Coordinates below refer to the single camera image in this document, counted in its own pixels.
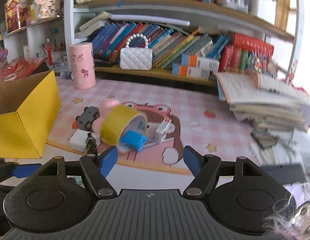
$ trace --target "yellow tape roll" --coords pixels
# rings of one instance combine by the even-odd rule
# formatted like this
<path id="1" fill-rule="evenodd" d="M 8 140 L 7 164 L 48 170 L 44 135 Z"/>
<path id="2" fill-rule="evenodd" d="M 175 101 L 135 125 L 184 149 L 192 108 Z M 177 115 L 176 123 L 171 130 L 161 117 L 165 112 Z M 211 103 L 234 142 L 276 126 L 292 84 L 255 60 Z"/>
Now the yellow tape roll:
<path id="1" fill-rule="evenodd" d="M 100 127 L 100 138 L 108 145 L 115 145 L 119 152 L 130 150 L 127 145 L 119 142 L 122 134 L 128 130 L 144 134 L 147 117 L 144 113 L 128 106 L 116 106 L 106 116 Z"/>

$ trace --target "pink tumbler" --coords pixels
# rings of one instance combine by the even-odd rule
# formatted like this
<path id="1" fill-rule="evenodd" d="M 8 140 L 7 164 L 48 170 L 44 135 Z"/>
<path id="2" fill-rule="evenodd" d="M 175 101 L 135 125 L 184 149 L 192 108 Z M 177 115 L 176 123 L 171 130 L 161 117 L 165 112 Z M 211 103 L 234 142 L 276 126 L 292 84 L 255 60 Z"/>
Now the pink tumbler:
<path id="1" fill-rule="evenodd" d="M 96 84 L 93 46 L 91 42 L 77 43 L 69 47 L 70 65 L 73 69 L 75 88 L 86 89 Z"/>

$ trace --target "open cardboard box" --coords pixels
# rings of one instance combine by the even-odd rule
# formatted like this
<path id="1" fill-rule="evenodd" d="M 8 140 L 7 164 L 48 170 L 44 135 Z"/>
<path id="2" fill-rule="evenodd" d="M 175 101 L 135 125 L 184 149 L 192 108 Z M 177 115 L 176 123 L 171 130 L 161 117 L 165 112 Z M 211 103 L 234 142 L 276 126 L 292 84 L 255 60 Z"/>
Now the open cardboard box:
<path id="1" fill-rule="evenodd" d="M 40 158 L 61 103 L 53 71 L 0 83 L 0 157 Z"/>

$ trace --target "metal screw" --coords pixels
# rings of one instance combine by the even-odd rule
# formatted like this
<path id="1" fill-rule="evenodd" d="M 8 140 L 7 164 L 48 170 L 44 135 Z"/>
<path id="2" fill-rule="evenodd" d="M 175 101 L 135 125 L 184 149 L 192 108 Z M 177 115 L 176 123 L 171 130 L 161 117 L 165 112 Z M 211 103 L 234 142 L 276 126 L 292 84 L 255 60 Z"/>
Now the metal screw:
<path id="1" fill-rule="evenodd" d="M 190 196 L 198 196 L 200 194 L 202 194 L 202 191 L 199 188 L 196 187 L 190 187 L 186 190 L 187 195 Z"/>
<path id="2" fill-rule="evenodd" d="M 113 193 L 114 193 L 114 190 L 108 187 L 101 188 L 100 190 L 98 190 L 98 194 L 101 196 L 110 196 Z"/>

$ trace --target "gray toy car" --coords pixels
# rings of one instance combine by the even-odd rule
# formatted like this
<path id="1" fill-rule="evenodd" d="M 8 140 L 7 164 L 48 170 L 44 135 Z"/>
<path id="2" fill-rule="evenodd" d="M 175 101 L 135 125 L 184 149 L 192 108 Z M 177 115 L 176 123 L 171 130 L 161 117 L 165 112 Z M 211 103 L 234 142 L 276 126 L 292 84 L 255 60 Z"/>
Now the gray toy car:
<path id="1" fill-rule="evenodd" d="M 84 112 L 76 117 L 78 128 L 85 131 L 92 131 L 92 124 L 99 116 L 99 110 L 97 107 L 85 107 Z"/>

